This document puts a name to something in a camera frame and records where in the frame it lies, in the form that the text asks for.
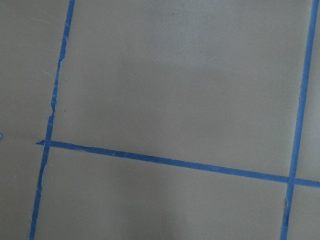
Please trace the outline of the blue tape strip crosswise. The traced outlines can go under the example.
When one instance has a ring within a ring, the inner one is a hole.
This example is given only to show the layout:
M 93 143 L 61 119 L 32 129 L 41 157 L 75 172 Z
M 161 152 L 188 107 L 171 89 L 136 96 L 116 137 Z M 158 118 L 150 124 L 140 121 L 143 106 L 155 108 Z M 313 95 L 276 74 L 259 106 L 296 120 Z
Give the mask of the blue tape strip crosswise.
M 82 145 L 77 145 L 77 144 L 72 144 L 67 142 L 61 142 L 61 141 L 52 140 L 50 142 L 50 146 L 53 148 L 81 151 L 85 153 L 104 155 L 109 157 L 124 158 L 124 159 L 130 159 L 130 160 L 156 163 L 156 164 L 164 164 L 168 166 L 182 167 L 182 168 L 201 170 L 206 172 L 221 173 L 225 175 L 233 175 L 233 176 L 246 177 L 246 178 L 252 178 L 252 179 L 260 179 L 260 180 L 271 181 L 271 182 L 279 182 L 279 183 L 289 182 L 288 176 L 236 169 L 236 168 L 230 168 L 230 167 L 223 167 L 223 166 L 204 164 L 204 163 L 198 163 L 198 162 L 183 161 L 178 159 L 150 156 L 145 154 L 111 150 L 111 149 L 99 148 L 99 147 L 93 147 L 93 146 L 82 146 Z

